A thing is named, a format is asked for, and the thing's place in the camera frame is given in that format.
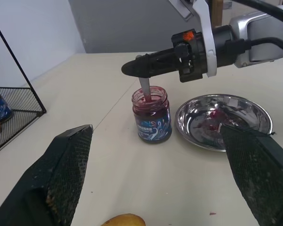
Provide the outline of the metal knife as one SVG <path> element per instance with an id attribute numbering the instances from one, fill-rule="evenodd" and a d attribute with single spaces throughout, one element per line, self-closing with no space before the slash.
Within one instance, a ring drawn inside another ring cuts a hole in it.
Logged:
<path id="1" fill-rule="evenodd" d="M 151 91 L 149 78 L 139 78 L 142 92 L 146 102 L 151 102 Z"/>

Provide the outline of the golden bread piece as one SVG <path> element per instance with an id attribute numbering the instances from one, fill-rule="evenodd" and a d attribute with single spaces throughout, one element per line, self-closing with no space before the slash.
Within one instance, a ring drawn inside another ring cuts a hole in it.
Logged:
<path id="1" fill-rule="evenodd" d="M 140 216 L 126 213 L 107 220 L 101 226 L 146 226 L 146 223 Z"/>

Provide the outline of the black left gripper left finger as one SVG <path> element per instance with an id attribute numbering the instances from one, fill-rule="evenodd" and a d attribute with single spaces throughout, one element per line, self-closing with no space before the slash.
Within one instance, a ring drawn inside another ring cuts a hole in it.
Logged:
<path id="1" fill-rule="evenodd" d="M 87 124 L 54 137 L 0 206 L 0 226 L 71 226 L 92 135 L 93 126 Z"/>

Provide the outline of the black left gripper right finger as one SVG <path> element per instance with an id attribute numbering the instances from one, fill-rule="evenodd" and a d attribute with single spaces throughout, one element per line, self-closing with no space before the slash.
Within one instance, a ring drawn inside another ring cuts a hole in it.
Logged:
<path id="1" fill-rule="evenodd" d="M 283 148 L 269 134 L 220 124 L 233 178 L 259 226 L 283 226 Z"/>

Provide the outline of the glass jam jar blue label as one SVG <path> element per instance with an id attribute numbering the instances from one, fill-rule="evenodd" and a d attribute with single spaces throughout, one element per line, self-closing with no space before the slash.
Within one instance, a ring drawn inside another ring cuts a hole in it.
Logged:
<path id="1" fill-rule="evenodd" d="M 138 136 L 149 144 L 167 141 L 172 134 L 170 106 L 165 89 L 150 86 L 151 101 L 147 102 L 142 89 L 132 95 L 133 113 Z"/>

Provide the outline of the brown wooden board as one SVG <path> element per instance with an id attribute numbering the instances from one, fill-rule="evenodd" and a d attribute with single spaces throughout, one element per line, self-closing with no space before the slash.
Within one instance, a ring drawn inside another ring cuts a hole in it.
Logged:
<path id="1" fill-rule="evenodd" d="M 220 27 L 227 25 L 232 17 L 231 0 L 212 0 L 211 1 L 211 25 Z"/>

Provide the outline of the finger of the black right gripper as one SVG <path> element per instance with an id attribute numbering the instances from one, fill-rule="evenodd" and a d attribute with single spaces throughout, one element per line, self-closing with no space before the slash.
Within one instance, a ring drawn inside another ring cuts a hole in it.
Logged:
<path id="1" fill-rule="evenodd" d="M 178 71 L 180 61 L 175 57 L 156 58 L 149 56 L 141 56 L 133 61 L 125 63 L 121 71 L 123 74 L 138 78 L 151 78 Z"/>
<path id="2" fill-rule="evenodd" d="M 162 51 L 142 55 L 141 58 L 148 59 L 177 59 L 174 48 L 165 49 Z"/>

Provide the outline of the round stainless steel plate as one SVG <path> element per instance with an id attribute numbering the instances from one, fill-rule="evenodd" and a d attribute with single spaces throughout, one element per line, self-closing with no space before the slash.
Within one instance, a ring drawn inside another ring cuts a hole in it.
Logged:
<path id="1" fill-rule="evenodd" d="M 211 151 L 225 151 L 218 131 L 221 123 L 266 134 L 273 130 L 272 119 L 264 108 L 248 99 L 229 94 L 195 97 L 181 105 L 175 114 L 175 125 L 183 138 Z"/>

